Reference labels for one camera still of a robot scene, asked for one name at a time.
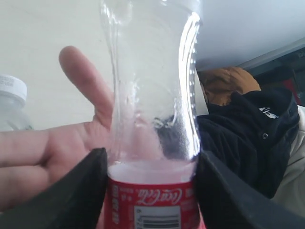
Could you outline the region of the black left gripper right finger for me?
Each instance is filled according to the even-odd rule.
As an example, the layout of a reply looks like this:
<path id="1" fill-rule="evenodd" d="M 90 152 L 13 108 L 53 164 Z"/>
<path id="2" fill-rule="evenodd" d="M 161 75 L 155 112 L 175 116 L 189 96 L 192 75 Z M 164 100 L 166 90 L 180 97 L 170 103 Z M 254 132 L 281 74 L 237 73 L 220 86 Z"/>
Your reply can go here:
<path id="1" fill-rule="evenodd" d="M 303 229 L 305 219 L 273 203 L 213 153 L 198 155 L 195 191 L 208 229 Z"/>

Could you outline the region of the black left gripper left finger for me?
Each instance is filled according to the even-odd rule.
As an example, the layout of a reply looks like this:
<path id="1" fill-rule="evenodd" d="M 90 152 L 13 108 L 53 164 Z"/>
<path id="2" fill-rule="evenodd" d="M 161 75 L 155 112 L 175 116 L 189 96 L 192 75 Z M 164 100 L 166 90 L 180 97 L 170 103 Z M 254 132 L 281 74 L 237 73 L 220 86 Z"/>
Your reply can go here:
<path id="1" fill-rule="evenodd" d="M 76 167 L 31 200 L 5 211 L 2 229 L 94 229 L 107 188 L 107 153 L 92 150 Z"/>

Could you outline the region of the black sleeved forearm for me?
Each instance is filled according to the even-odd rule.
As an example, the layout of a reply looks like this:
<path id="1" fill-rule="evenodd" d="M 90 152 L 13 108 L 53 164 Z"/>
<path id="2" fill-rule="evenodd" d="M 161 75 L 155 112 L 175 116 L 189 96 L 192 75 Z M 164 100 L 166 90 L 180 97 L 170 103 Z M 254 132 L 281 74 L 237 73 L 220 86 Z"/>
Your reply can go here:
<path id="1" fill-rule="evenodd" d="M 203 149 L 256 191 L 274 197 L 299 130 L 292 92 L 285 88 L 234 92 L 228 105 L 209 104 L 208 111 L 197 118 Z"/>

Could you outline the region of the person's open bare hand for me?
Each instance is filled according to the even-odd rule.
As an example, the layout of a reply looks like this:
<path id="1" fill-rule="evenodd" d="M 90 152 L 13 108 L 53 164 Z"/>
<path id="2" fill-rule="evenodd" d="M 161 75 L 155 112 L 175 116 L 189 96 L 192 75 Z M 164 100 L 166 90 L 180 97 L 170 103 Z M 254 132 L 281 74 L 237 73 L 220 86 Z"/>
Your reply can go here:
<path id="1" fill-rule="evenodd" d="M 94 65 L 73 46 L 59 55 L 68 79 L 94 106 L 92 121 L 0 135 L 1 214 L 58 182 L 92 150 L 110 145 L 114 97 Z M 103 209 L 96 229 L 103 228 Z"/>

